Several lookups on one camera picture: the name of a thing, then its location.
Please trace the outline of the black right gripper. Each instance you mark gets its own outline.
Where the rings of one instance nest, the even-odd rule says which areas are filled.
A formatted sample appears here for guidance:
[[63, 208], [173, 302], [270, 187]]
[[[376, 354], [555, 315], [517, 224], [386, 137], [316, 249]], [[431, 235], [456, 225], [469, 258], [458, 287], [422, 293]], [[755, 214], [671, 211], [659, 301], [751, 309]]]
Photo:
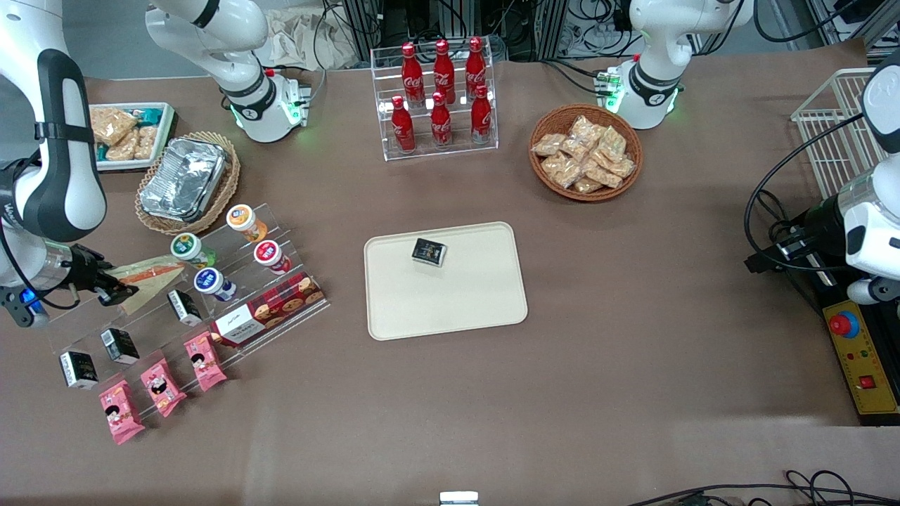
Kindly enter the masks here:
[[125, 284], [109, 275], [107, 271], [113, 269], [113, 264], [102, 254], [77, 243], [70, 246], [70, 252], [72, 259], [65, 287], [73, 285], [77, 291], [94, 292], [104, 307], [121, 304], [122, 296], [132, 296], [139, 291], [138, 286]]

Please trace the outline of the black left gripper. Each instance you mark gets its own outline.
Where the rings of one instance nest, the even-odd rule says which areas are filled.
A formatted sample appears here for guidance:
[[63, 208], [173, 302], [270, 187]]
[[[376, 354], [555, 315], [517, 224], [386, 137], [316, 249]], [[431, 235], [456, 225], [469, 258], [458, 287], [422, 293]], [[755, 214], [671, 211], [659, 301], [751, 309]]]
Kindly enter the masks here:
[[826, 273], [846, 269], [844, 224], [837, 198], [823, 200], [783, 227], [787, 237], [745, 260], [749, 272]]

